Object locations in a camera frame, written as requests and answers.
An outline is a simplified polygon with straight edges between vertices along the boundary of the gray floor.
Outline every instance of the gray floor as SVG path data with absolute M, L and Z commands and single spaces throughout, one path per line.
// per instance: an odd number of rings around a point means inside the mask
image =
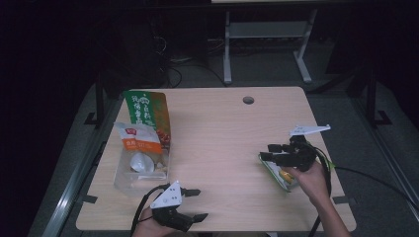
M 304 90 L 317 88 L 336 75 L 325 75 L 325 68 L 333 43 L 312 42 L 306 51 L 305 62 L 313 82 L 304 84 L 293 61 L 292 44 L 279 46 L 275 50 L 261 50 L 247 56 L 236 55 L 231 58 L 233 83 L 230 87 L 270 87 L 299 86 Z M 222 56 L 209 57 L 207 68 L 198 61 L 188 61 L 174 66 L 182 73 L 180 88 L 223 87 Z M 178 73 L 171 70 L 172 84 L 179 79 Z M 400 165 L 412 188 L 419 191 L 419 132 L 398 107 L 391 92 L 378 84 L 377 109 L 385 111 L 392 125 L 371 129 L 360 112 L 361 100 L 354 100 L 345 94 L 348 82 L 344 82 L 321 95 L 307 95 L 318 124 L 330 124 L 332 129 L 323 132 L 328 151 L 338 166 L 356 169 L 397 186 L 384 153 L 388 152 Z M 109 121 L 116 117 L 122 100 L 106 100 Z M 30 236 L 42 236 L 45 228 L 65 190 L 80 159 L 83 159 L 92 144 L 106 141 L 112 123 L 100 129 L 85 125 L 89 113 L 95 112 L 95 94 L 92 88 L 86 95 L 78 115 L 67 137 L 55 173 L 50 181 L 39 213 L 31 229 Z M 383 150 L 377 137 L 388 144 Z M 95 166 L 84 182 L 79 196 L 87 193 Z M 406 200 L 392 190 L 370 179 L 346 171 L 338 175 L 357 221 L 353 236 L 419 236 L 419 223 Z M 68 219 L 63 225 L 60 236 L 128 236 L 127 231 L 80 231 L 75 227 L 80 201 L 73 203 Z M 280 233 L 281 236 L 306 236 L 307 233 Z

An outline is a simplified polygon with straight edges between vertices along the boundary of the table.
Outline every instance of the table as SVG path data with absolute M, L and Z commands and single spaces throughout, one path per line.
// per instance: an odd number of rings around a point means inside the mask
M 317 216 L 297 187 L 286 193 L 258 159 L 269 143 L 289 143 L 298 125 L 316 125 L 299 87 L 157 89 L 166 94 L 172 132 L 170 181 L 200 189 L 185 197 L 178 211 L 209 213 L 190 231 L 309 231 Z M 252 97 L 254 103 L 243 103 Z M 129 122 L 126 102 L 117 121 Z M 320 133 L 306 136 L 327 149 Z M 113 129 L 76 225 L 81 230 L 129 230 L 142 197 L 127 197 L 114 188 L 123 145 Z M 344 195 L 332 172 L 332 196 Z M 347 203 L 336 208 L 349 230 L 356 222 Z

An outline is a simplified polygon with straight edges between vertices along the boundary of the black cable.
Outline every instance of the black cable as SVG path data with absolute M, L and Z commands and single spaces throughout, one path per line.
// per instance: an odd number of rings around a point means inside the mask
M 200 64 L 194 64 L 194 65 L 176 65 L 176 67 L 202 67 L 202 68 L 204 68 L 204 69 L 212 72 L 212 74 L 215 75 L 215 77 L 222 83 L 222 85 L 224 87 L 227 87 L 227 85 L 224 83 L 224 81 L 221 79 L 221 77 L 219 77 L 218 74 L 216 74 L 215 71 L 213 71 L 212 69 L 208 68 L 207 66 L 203 66 L 203 65 L 200 65 Z
M 167 69 L 173 70 L 176 73 L 178 73 L 178 75 L 179 75 L 179 80 L 178 80 L 178 82 L 175 85 L 172 84 L 172 82 L 170 81 L 170 77 L 167 76 L 167 84 L 168 84 L 169 88 L 176 88 L 176 87 L 178 87 L 179 84 L 181 84 L 182 79 L 183 79 L 182 73 L 179 70 L 177 70 L 177 69 L 175 69 L 173 67 L 168 67 Z
M 327 159 L 326 154 L 324 154 L 324 152 L 322 150 L 320 150 L 319 148 L 314 147 L 314 146 L 312 146 L 310 144 L 304 144 L 304 145 L 306 145 L 306 146 L 308 146 L 308 147 L 310 147 L 310 148 L 312 148 L 312 149 L 315 150 L 315 152 L 317 154 L 317 157 L 319 158 L 320 163 L 322 164 L 323 169 L 325 171 L 326 186 L 327 186 L 327 190 L 328 190 L 329 195 L 330 195 L 331 194 L 331 182 L 330 182 L 330 180 L 331 180 L 331 177 L 330 177 L 330 175 L 331 175 L 331 167 L 330 167 L 330 161 Z M 374 180 L 374 181 L 376 181 L 376 182 L 378 182 L 378 183 L 380 183 L 380 184 L 388 187 L 389 189 L 395 191 L 397 194 L 399 194 L 400 196 L 402 196 L 403 198 L 405 198 L 411 204 L 411 206 L 413 206 L 414 209 L 416 209 L 417 211 L 419 211 L 419 206 L 415 202 L 413 202 L 413 200 L 408 195 L 406 195 L 405 193 L 403 193 L 397 187 L 392 186 L 392 185 L 390 185 L 390 184 L 388 184 L 388 183 L 386 183 L 386 182 L 384 182 L 384 181 L 382 181 L 382 180 L 380 180 L 380 179 L 378 179 L 378 178 L 376 178 L 376 177 L 374 177 L 372 175 L 363 173 L 361 171 L 357 171 L 357 170 L 353 170 L 353 169 L 345 168 L 345 167 L 339 167 L 339 166 L 335 166 L 334 168 L 336 170 L 344 170 L 344 171 L 349 171 L 349 172 L 353 172 L 355 174 L 362 175 L 364 177 L 370 178 L 370 179 L 372 179 L 372 180 Z M 311 231 L 308 234 L 309 237 L 314 236 L 314 234 L 315 234 L 315 232 L 316 232 L 316 230 L 317 230 L 320 222 L 321 222 L 320 217 L 317 216 L 317 218 L 316 218 L 316 220 L 315 220 L 315 222 L 314 222 L 314 224 L 313 224 L 313 226 L 311 228 Z
M 136 212 L 135 212 L 135 216 L 133 217 L 133 220 L 132 220 L 132 225 L 131 225 L 131 229 L 130 229 L 130 234 L 129 234 L 129 236 L 132 236 L 132 234 L 133 234 L 133 231 L 135 230 L 135 227 L 136 227 L 136 225 L 138 224 L 138 222 L 140 222 L 140 221 L 138 221 L 138 219 L 139 219 L 139 216 L 141 215 L 141 212 L 142 212 L 142 210 L 144 209 L 144 206 L 145 206 L 145 203 L 148 201 L 148 198 L 155 192 L 155 191 L 157 191 L 157 190 L 166 190 L 167 188 L 169 188 L 169 185 L 161 185 L 161 186 L 158 186 L 158 187 L 156 187 L 156 188 L 154 188 L 154 189 L 152 189 L 150 192 L 148 192 L 148 194 L 146 194 L 143 198 L 142 198 L 142 200 L 141 200 L 141 202 L 139 203 L 139 206 L 138 206 L 138 209 L 136 210 Z
M 345 167 L 339 167 L 339 166 L 336 166 L 335 169 L 336 170 L 344 170 L 344 171 L 353 172 L 353 173 L 362 175 L 364 177 L 370 178 L 370 179 L 372 179 L 372 180 L 374 180 L 376 182 L 379 182 L 380 184 L 388 187 L 389 189 L 395 191 L 398 195 L 400 195 L 403 198 L 405 198 L 413 206 L 413 208 L 415 208 L 417 211 L 419 211 L 419 206 L 415 202 L 413 202 L 413 200 L 408 195 L 406 195 L 404 192 L 402 192 L 401 190 L 399 190 L 397 187 L 395 187 L 393 185 L 390 185 L 390 184 L 386 183 L 385 181 L 382 181 L 382 180 L 380 180 L 380 179 L 378 179 L 378 178 L 376 178 L 374 176 L 371 176 L 369 174 L 363 173 L 361 171 L 357 171 L 357 170 L 353 170 L 353 169 L 345 168 Z
M 146 221 L 146 220 L 148 220 L 148 219 L 151 219 L 153 216 L 151 215 L 151 216 L 148 216 L 147 218 L 144 218 L 144 219 L 142 219 L 142 220 L 138 220 L 138 223 L 139 222 L 143 222 L 143 221 Z

